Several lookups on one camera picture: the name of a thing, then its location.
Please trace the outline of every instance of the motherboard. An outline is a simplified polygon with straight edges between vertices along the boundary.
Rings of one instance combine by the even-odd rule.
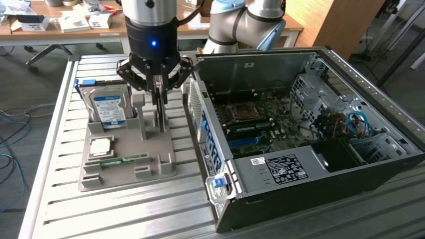
[[[253,90],[213,96],[213,106],[235,158],[281,151],[310,141],[289,113],[285,89]]]

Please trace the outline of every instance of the cardboard box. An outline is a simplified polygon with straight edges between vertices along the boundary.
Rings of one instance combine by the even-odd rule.
[[[63,32],[73,32],[91,29],[87,19],[83,16],[61,16],[59,18],[59,24]]]
[[[108,29],[111,27],[112,14],[101,13],[93,14],[88,20],[88,24],[93,28]]]
[[[43,15],[16,15],[23,31],[45,31],[48,17]]]

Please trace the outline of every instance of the aluminum table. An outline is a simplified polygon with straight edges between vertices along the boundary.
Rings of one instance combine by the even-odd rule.
[[[20,239],[396,239],[425,235],[424,163],[398,174],[373,192],[229,233],[215,233],[180,90],[171,92],[167,105],[177,176],[79,192],[88,113],[73,81],[119,79],[116,62],[125,57],[73,56],[68,61]],[[344,86],[334,87],[344,92]],[[153,111],[155,107],[148,103],[144,112],[152,114]]]

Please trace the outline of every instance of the wooden cabinet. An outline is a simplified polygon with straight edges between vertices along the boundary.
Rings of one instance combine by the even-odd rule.
[[[286,0],[286,14],[304,26],[296,47],[330,46],[348,59],[385,0]]]

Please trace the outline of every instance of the gray carpet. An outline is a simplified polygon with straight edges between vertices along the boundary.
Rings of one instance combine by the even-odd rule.
[[[374,21],[369,29],[369,35],[376,35],[384,23],[382,19]],[[374,74],[380,78],[388,70],[393,61],[397,59],[404,49],[417,36],[418,31],[410,30],[396,49],[388,53],[386,59],[373,58],[368,62],[370,68],[374,67]],[[123,53],[120,43],[105,43],[107,50],[99,50],[95,44],[81,44],[68,46],[75,54],[93,55],[93,54],[115,54]],[[199,42],[185,42],[181,45],[183,50],[196,49],[201,46]],[[36,51],[43,50],[43,46],[35,46]],[[408,110],[408,112],[425,123],[425,113],[421,109],[425,101],[425,71],[412,70],[410,64],[425,52],[425,43],[422,43],[413,52],[393,77],[386,84],[385,89],[396,102]],[[0,57],[0,109],[7,110],[16,107],[28,108],[39,104],[51,103],[56,101],[59,86],[63,78],[63,73],[67,64],[67,55],[63,51],[55,50],[48,58],[43,58],[35,66],[39,67],[40,73],[32,74],[25,69],[25,61],[31,58],[33,53],[24,51],[23,47],[16,47],[15,51],[7,57]],[[360,71],[368,75],[369,79],[376,81],[369,70],[364,64],[354,63]],[[13,118],[15,120],[25,120],[25,118]],[[33,118],[31,120],[31,133],[12,146],[12,150],[20,161],[24,176],[29,186],[32,185],[37,163],[41,155],[45,135],[48,131],[51,117]],[[8,137],[20,125],[0,120],[0,136]],[[7,153],[5,148],[0,148],[0,153]],[[0,178],[4,178],[5,170],[0,170]],[[20,195],[20,179],[15,172],[11,179],[0,185],[0,208],[4,207]],[[25,192],[23,199],[12,207],[13,209],[25,209],[29,193]],[[0,239],[13,239],[17,237],[21,219],[24,212],[9,212],[0,214]]]

